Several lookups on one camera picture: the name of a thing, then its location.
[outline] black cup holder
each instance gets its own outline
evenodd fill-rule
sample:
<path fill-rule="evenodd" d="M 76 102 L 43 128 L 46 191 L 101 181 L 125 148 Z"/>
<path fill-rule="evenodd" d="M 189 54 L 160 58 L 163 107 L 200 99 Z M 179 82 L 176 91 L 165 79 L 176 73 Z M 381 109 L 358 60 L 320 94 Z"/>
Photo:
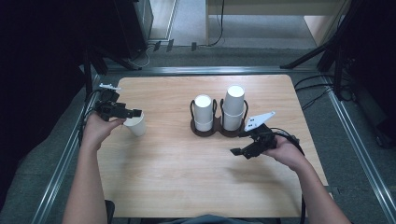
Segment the black cup holder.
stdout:
<path fill-rule="evenodd" d="M 248 102 L 246 100 L 244 100 L 244 103 L 245 103 L 245 115 L 244 115 L 244 117 L 242 117 L 241 126 L 239 126 L 239 128 L 236 129 L 235 131 L 225 130 L 223 128 L 223 126 L 221 125 L 221 123 L 223 123 L 223 121 L 224 121 L 224 120 L 222 120 L 222 119 L 224 119 L 224 110 L 222 108 L 223 102 L 224 102 L 223 99 L 221 99 L 221 101 L 220 101 L 221 116 L 216 118 L 217 102 L 216 102 L 216 100 L 213 100 L 213 125 L 212 125 L 212 128 L 209 131 L 207 131 L 207 132 L 201 132 L 201 131 L 197 130 L 196 127 L 195 127 L 194 115 L 192 113 L 192 105 L 193 105 L 194 101 L 191 101 L 190 112 L 191 112 L 192 119 L 191 119 L 191 122 L 190 122 L 190 126 L 191 126 L 192 132 L 195 133 L 196 135 L 200 136 L 200 137 L 208 137 L 208 136 L 214 134 L 215 132 L 220 132 L 222 135 L 224 135 L 226 137 L 236 137 L 236 136 L 238 136 L 238 134 L 245 129 L 245 119 L 246 119 L 247 114 L 248 114 Z"/>

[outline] metal frame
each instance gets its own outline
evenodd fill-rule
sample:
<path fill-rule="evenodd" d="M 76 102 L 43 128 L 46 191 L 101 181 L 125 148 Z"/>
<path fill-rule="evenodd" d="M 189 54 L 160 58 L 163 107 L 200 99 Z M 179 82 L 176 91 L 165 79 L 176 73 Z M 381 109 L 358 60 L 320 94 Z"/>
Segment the metal frame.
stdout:
<path fill-rule="evenodd" d="M 131 77 L 164 77 L 164 76 L 230 76 L 230 75 L 266 75 L 266 74 L 298 74 L 298 73 L 312 73 L 317 74 L 316 67 L 299 67 L 290 69 L 280 69 L 278 66 L 212 66 L 212 67 L 153 67 L 141 71 L 133 71 Z M 98 85 L 100 78 L 96 75 L 93 80 L 94 85 Z M 323 78 L 324 83 L 332 83 L 328 78 Z M 387 217 L 389 223 L 396 223 L 396 206 L 390 194 L 388 187 L 385 185 L 380 173 L 377 171 L 373 161 L 368 154 L 367 149 L 362 143 L 359 133 L 353 125 L 343 102 L 339 102 L 333 92 L 329 93 L 334 109 L 340 118 L 346 134 L 355 150 L 356 155 L 361 163 L 361 166 L 366 173 L 369 182 L 375 192 L 375 195 Z M 38 206 L 32 223 L 45 223 L 50 213 L 50 209 L 56 198 L 58 190 L 64 180 L 65 173 L 69 167 L 70 161 L 75 154 L 78 147 L 78 119 L 74 131 L 72 132 L 69 141 L 64 149 L 64 153 L 60 158 L 58 165 L 49 181 L 43 198 Z"/>

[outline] upside-down paper cup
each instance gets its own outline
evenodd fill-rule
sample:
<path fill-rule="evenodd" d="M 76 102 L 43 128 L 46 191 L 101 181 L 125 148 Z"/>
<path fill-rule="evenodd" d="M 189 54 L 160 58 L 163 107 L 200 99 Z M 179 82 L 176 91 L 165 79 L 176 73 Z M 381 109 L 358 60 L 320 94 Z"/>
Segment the upside-down paper cup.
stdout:
<path fill-rule="evenodd" d="M 224 112 L 231 116 L 238 116 L 244 111 L 245 89 L 233 85 L 228 88 L 224 100 Z"/>
<path fill-rule="evenodd" d="M 233 116 L 229 115 L 224 111 L 224 118 L 221 119 L 221 125 L 227 131 L 235 131 L 237 130 L 242 123 L 242 117 L 244 116 L 244 112 L 240 113 L 239 115 Z"/>
<path fill-rule="evenodd" d="M 213 103 L 208 95 L 198 95 L 193 101 L 194 119 L 198 123 L 208 123 L 213 119 Z"/>

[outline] gray floor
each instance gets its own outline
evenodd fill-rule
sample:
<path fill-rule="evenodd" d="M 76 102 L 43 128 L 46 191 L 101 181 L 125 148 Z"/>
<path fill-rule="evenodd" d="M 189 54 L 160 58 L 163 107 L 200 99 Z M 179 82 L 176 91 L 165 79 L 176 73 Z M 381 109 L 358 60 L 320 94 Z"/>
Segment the gray floor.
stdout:
<path fill-rule="evenodd" d="M 220 22 L 221 16 L 209 17 L 209 43 L 219 39 Z M 169 37 L 174 45 L 204 45 L 205 32 L 205 1 L 178 0 Z M 222 39 L 216 47 L 312 49 L 316 43 L 303 16 L 224 15 Z"/>
<path fill-rule="evenodd" d="M 303 47 L 303 45 L 294 44 L 296 46 L 293 46 L 293 48 L 267 47 L 265 49 L 255 47 L 225 48 L 224 46 L 217 48 L 201 47 L 196 51 L 191 51 L 189 47 L 174 47 L 171 51 L 167 51 L 166 47 L 162 47 L 157 51 L 150 49 L 148 50 L 149 64 L 142 71 L 126 71 L 117 64 L 109 63 L 109 73 L 107 76 L 101 77 L 101 79 L 104 83 L 117 85 L 121 77 L 190 75 L 191 68 L 187 66 L 198 66 L 196 70 L 201 70 L 203 66 L 238 66 L 246 68 L 249 66 L 260 66 L 262 71 L 270 74 L 288 74 L 291 76 L 292 81 L 296 83 L 302 78 L 318 74 L 314 71 L 320 55 L 304 63 L 300 66 L 300 69 L 294 71 L 279 70 L 279 65 L 289 63 L 313 48 L 312 46 Z M 146 64 L 148 57 L 142 55 L 141 58 L 134 62 Z M 166 71 L 166 73 L 159 73 L 157 69 L 159 67 L 170 68 L 162 70 Z M 306 82 L 305 85 L 318 82 L 320 82 L 320 79 L 313 79 Z M 323 91 L 324 89 L 322 88 L 299 91 L 298 98 L 301 105 L 305 105 Z M 84 90 L 82 90 L 64 112 L 50 137 L 32 150 L 26 159 L 21 162 L 21 166 L 8 192 L 7 203 L 0 213 L 0 223 L 32 222 L 78 119 L 84 97 Z M 362 142 L 367 147 L 376 168 L 390 192 L 394 194 L 396 177 L 392 173 L 392 168 L 396 159 L 396 151 L 379 147 L 375 142 L 373 130 L 368 125 L 359 107 L 353 102 L 345 102 L 344 104 L 359 130 Z M 317 100 L 304 111 L 304 115 L 318 150 L 323 169 L 332 188 L 335 201 L 355 223 L 388 223 L 329 96 L 325 95 Z M 75 166 L 76 155 L 72 157 L 71 163 L 66 169 L 63 183 L 59 188 L 48 216 L 44 218 L 46 223 L 61 222 Z M 298 223 L 298 218 L 282 218 L 282 222 Z M 126 218 L 116 218 L 114 223 L 126 224 L 128 220 Z"/>

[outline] black curtain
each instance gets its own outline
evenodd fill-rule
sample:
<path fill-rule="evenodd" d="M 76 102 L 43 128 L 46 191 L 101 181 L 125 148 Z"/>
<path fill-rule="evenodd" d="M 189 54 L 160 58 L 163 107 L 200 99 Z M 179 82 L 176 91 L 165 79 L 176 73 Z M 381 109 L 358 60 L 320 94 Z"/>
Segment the black curtain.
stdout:
<path fill-rule="evenodd" d="M 50 134 L 85 84 L 86 43 L 61 1 L 0 2 L 0 209 L 18 162 Z"/>

